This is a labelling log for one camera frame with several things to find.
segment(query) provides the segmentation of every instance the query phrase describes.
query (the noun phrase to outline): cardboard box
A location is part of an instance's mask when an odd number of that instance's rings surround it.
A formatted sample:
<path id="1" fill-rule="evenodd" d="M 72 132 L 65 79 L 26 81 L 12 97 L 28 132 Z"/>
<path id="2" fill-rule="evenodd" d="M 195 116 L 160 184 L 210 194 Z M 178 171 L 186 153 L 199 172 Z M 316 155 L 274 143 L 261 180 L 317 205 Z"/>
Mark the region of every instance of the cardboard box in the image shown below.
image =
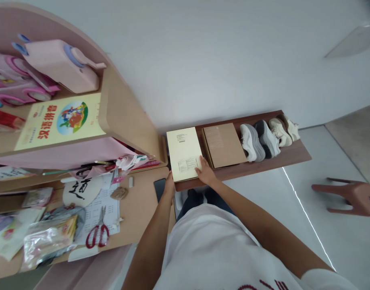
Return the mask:
<path id="1" fill-rule="evenodd" d="M 233 123 L 203 128 L 202 137 L 212 168 L 247 162 Z"/>
<path id="2" fill-rule="evenodd" d="M 197 177 L 201 148 L 195 127 L 166 132 L 174 182 Z"/>

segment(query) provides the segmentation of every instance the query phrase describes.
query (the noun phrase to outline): pink stool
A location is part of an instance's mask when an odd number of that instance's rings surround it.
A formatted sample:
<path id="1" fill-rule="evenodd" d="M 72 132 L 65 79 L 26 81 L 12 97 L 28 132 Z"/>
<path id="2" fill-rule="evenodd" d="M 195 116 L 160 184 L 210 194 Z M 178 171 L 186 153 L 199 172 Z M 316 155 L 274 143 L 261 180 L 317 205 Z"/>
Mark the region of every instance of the pink stool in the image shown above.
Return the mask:
<path id="1" fill-rule="evenodd" d="M 348 183 L 347 185 L 320 185 L 313 184 L 311 188 L 314 191 L 334 193 L 345 198 L 350 205 L 351 210 L 327 209 L 331 213 L 344 213 L 351 215 L 370 216 L 370 184 L 361 181 L 352 181 L 337 178 L 327 178 L 328 180 Z"/>

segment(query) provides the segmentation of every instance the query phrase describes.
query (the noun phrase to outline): shoe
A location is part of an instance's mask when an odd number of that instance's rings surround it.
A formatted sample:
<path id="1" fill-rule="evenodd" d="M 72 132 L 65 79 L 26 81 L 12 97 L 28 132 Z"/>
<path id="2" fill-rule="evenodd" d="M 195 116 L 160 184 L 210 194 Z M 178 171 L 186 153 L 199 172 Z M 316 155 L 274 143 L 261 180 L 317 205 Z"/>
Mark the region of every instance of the shoe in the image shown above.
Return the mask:
<path id="1" fill-rule="evenodd" d="M 266 158 L 271 159 L 277 156 L 281 152 L 279 149 L 279 140 L 271 133 L 266 121 L 257 121 L 254 127 L 258 132 L 260 144 L 266 152 Z"/>
<path id="2" fill-rule="evenodd" d="M 293 142 L 294 141 L 297 141 L 297 140 L 299 140 L 301 138 L 299 136 L 299 134 L 298 134 L 298 128 L 299 128 L 298 127 L 298 124 L 292 123 L 289 120 L 289 118 L 286 115 L 284 115 L 284 114 L 277 115 L 276 117 L 278 119 L 280 119 L 285 124 L 286 129 L 287 129 L 286 131 L 287 131 L 287 133 L 290 134 L 291 139 L 293 140 Z"/>
<path id="3" fill-rule="evenodd" d="M 244 149 L 248 162 L 261 162 L 266 157 L 266 152 L 259 142 L 258 132 L 249 124 L 241 124 L 241 146 Z"/>
<path id="4" fill-rule="evenodd" d="M 268 124 L 270 125 L 271 132 L 279 139 L 279 147 L 287 147 L 293 144 L 293 140 L 286 132 L 286 127 L 282 120 L 273 118 Z"/>

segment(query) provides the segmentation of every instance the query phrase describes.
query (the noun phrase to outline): white t-shirt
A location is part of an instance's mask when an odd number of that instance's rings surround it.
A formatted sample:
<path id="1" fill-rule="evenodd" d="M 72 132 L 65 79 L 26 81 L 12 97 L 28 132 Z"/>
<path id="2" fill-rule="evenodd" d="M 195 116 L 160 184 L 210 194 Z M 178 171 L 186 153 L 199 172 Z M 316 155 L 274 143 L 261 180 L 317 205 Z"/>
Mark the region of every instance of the white t-shirt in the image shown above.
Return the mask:
<path id="1" fill-rule="evenodd" d="M 273 254 L 259 246 L 240 220 L 214 206 L 189 210 L 174 226 L 162 274 L 154 289 L 165 290 L 356 290 L 324 269 L 299 280 Z"/>

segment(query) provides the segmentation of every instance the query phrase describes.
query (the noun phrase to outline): jeans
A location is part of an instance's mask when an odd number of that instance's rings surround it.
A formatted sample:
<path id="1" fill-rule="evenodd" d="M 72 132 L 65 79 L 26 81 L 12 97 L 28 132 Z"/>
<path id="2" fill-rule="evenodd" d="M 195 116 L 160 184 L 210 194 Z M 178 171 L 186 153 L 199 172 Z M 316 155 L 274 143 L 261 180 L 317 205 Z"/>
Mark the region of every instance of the jeans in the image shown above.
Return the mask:
<path id="1" fill-rule="evenodd" d="M 209 204 L 215 205 L 233 215 L 233 211 L 225 203 L 225 201 L 218 195 L 212 188 L 208 188 L 205 191 L 205 197 Z M 204 201 L 204 197 L 201 193 L 197 193 L 194 189 L 188 190 L 188 198 L 186 199 L 180 214 L 178 215 L 177 222 L 182 218 L 190 209 L 201 205 Z"/>

